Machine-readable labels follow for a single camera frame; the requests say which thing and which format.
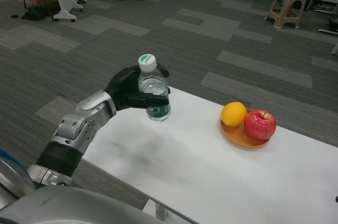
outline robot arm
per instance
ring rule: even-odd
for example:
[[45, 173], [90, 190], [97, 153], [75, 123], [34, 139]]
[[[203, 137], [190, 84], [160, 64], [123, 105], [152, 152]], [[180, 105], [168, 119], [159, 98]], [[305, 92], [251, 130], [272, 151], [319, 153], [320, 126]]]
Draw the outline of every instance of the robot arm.
[[[158, 65], [164, 77], [169, 72]], [[71, 176], [77, 168], [89, 144], [117, 111], [168, 105], [164, 96], [145, 94], [138, 90], [138, 66], [118, 72], [103, 91], [98, 91], [78, 104], [65, 115], [58, 129], [28, 173], [37, 184], [70, 185]]]

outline blue object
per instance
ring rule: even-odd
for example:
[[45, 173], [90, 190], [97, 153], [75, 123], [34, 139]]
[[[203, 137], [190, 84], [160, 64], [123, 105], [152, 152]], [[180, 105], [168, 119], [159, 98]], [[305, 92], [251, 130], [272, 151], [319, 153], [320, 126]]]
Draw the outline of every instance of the blue object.
[[14, 158], [13, 156], [11, 156], [8, 152], [0, 149], [0, 158], [3, 157], [3, 158], [6, 158], [12, 162], [14, 162], [16, 165], [18, 165], [20, 168], [22, 168], [22, 170], [24, 172], [26, 172], [26, 174], [28, 175], [28, 177], [30, 178], [30, 175], [28, 174], [26, 168], [16, 159]]

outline bottle label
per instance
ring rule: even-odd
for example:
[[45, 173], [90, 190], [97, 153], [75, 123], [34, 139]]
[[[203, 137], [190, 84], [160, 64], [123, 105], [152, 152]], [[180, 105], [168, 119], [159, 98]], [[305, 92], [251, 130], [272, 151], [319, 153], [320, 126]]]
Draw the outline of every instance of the bottle label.
[[147, 113], [151, 117], [160, 118], [166, 116], [170, 111], [170, 104], [163, 107], [150, 107], [147, 109]]

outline plate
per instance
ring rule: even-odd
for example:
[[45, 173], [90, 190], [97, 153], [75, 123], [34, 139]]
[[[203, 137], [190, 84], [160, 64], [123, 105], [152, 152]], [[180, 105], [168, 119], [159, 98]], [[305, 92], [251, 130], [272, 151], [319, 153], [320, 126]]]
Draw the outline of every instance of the plate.
[[[250, 112], [252, 112], [252, 109], [247, 108], [247, 114], [249, 114]], [[257, 141], [249, 137], [244, 130], [244, 122], [242, 122], [237, 127], [229, 127], [226, 124], [224, 124], [221, 120], [221, 128], [225, 136], [229, 140], [244, 147], [250, 147], [250, 148], [261, 147], [267, 144], [270, 140], [268, 139], [267, 141]]]

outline beige plastic stool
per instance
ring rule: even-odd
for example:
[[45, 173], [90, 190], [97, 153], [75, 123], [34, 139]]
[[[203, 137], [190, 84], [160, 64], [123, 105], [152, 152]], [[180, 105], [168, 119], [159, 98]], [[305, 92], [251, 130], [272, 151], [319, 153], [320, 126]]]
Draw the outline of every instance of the beige plastic stool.
[[[293, 5], [296, 1], [300, 1], [302, 3], [301, 9], [298, 14], [292, 10]], [[299, 28], [299, 24], [301, 22], [304, 7], [306, 0], [284, 0], [284, 4], [281, 9], [276, 9], [276, 3], [278, 0], [274, 0], [273, 5], [269, 11], [269, 16], [265, 18], [267, 20], [269, 17], [275, 19], [274, 27], [281, 29], [283, 25], [287, 22], [296, 23], [296, 28]]]

